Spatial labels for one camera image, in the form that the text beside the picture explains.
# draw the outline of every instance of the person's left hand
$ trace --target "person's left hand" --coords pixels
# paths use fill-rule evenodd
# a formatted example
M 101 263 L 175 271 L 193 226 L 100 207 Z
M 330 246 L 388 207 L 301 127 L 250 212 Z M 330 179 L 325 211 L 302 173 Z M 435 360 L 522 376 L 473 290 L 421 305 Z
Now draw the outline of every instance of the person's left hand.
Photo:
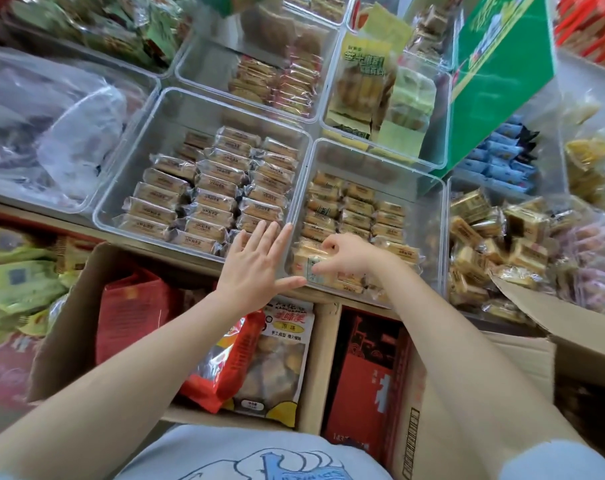
M 260 221 L 243 248 L 247 233 L 241 231 L 234 239 L 222 267 L 216 292 L 234 300 L 240 315 L 262 309 L 275 295 L 300 288 L 307 280 L 300 276 L 275 279 L 284 249 L 293 230 L 291 224 L 280 226 Z

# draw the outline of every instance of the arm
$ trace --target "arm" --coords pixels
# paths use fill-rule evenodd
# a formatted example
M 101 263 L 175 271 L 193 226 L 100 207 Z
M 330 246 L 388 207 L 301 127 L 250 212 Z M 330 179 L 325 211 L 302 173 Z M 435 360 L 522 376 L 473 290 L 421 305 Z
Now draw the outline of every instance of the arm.
M 383 284 L 443 403 L 492 478 L 539 443 L 582 441 L 532 382 L 400 258 L 349 234 L 323 245 L 337 254 L 314 273 L 374 274 Z
M 274 278 L 291 225 L 279 235 L 277 224 L 265 227 L 262 221 L 244 249 L 244 233 L 234 240 L 215 292 L 4 431 L 0 472 L 20 480 L 95 480 L 118 467 L 240 317 L 305 285 L 303 278 Z

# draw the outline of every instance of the forearm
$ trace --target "forearm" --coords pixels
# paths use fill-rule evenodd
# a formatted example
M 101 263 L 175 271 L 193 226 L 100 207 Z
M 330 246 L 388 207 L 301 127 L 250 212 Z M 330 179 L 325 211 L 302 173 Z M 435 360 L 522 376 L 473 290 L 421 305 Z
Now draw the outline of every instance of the forearm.
M 535 444 L 580 441 L 532 382 L 416 273 L 392 255 L 381 254 L 373 266 L 438 394 L 492 477 Z
M 0 472 L 104 478 L 144 440 L 195 365 L 240 318 L 215 292 L 0 435 Z

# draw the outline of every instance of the person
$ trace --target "person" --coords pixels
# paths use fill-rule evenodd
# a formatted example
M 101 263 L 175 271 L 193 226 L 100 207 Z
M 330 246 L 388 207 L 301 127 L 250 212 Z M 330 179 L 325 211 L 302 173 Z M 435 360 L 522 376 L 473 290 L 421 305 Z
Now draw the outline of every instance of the person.
M 183 380 L 238 317 L 301 287 L 275 279 L 291 224 L 262 221 L 229 250 L 218 286 L 186 313 L 52 396 L 0 434 L 0 475 L 103 479 L 144 440 Z M 410 332 L 445 406 L 490 478 L 605 480 L 588 448 L 523 373 L 398 257 L 353 234 L 328 237 L 315 274 L 376 276 Z M 388 480 L 364 451 L 288 431 L 178 426 L 119 480 Z

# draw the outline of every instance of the red plastic wrapper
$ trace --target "red plastic wrapper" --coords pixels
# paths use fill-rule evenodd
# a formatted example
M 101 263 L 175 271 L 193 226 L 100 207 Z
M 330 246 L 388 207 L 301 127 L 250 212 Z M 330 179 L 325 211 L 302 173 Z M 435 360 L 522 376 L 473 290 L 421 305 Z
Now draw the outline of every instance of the red plastic wrapper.
M 238 320 L 196 366 L 180 394 L 216 414 L 242 387 L 264 326 L 262 310 Z
M 100 301 L 96 364 L 175 318 L 182 303 L 179 290 L 139 267 L 130 276 L 106 285 Z

